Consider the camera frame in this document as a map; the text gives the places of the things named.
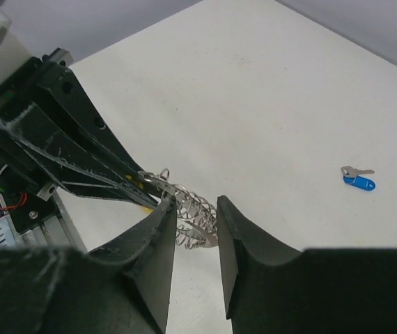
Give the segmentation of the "large keyring with yellow grip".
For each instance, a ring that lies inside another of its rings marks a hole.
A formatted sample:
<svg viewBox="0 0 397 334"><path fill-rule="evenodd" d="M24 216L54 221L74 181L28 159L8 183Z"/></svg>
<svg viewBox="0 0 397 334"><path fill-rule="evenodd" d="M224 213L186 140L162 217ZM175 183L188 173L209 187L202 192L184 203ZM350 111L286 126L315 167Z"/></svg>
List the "large keyring with yellow grip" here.
<svg viewBox="0 0 397 334"><path fill-rule="evenodd" d="M136 177L128 175L127 179L143 190L156 188L160 199L176 199L178 246L187 250L218 246L215 206L185 186L171 183L169 177L170 170L165 168L160 173L139 171Z"/></svg>

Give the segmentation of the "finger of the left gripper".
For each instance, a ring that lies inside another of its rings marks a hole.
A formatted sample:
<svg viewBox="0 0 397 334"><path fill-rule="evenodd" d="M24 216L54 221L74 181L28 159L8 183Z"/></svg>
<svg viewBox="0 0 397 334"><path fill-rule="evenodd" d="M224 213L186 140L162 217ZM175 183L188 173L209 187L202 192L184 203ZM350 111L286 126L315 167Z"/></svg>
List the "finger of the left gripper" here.
<svg viewBox="0 0 397 334"><path fill-rule="evenodd" d="M148 191L113 185L91 178L69 164L63 153L63 133L34 102L0 117L0 129L18 144L58 187L82 198L130 202L153 209L157 201Z"/></svg>
<svg viewBox="0 0 397 334"><path fill-rule="evenodd" d="M45 61L36 80L43 110L63 133L63 158L91 178L142 189L143 171L110 130L74 72Z"/></svg>

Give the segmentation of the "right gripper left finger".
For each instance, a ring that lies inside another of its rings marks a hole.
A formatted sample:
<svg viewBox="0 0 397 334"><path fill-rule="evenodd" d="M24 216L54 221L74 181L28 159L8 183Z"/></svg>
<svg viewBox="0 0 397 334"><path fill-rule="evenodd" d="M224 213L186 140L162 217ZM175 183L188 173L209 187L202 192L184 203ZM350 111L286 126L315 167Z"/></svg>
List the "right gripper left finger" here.
<svg viewBox="0 0 397 334"><path fill-rule="evenodd" d="M0 333L164 333L176 224L164 199L89 253L0 247Z"/></svg>

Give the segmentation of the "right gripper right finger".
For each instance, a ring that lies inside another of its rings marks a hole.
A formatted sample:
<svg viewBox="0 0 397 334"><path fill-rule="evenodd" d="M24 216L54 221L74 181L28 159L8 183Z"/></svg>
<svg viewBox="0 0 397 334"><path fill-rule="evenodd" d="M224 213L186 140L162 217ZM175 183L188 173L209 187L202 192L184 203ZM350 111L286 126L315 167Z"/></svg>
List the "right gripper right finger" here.
<svg viewBox="0 0 397 334"><path fill-rule="evenodd" d="M397 333L397 248L297 250L217 201L234 333Z"/></svg>

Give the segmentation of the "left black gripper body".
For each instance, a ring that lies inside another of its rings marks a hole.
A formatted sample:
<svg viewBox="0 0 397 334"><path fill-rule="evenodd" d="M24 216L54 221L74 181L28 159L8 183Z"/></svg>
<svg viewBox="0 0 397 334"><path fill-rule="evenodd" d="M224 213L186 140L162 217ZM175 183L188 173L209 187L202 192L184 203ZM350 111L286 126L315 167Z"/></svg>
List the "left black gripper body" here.
<svg viewBox="0 0 397 334"><path fill-rule="evenodd" d="M40 76L41 58L31 57L0 84L0 117L9 110L36 103L43 110L36 80ZM0 218L23 207L28 196L47 202L57 185L38 165L0 129Z"/></svg>

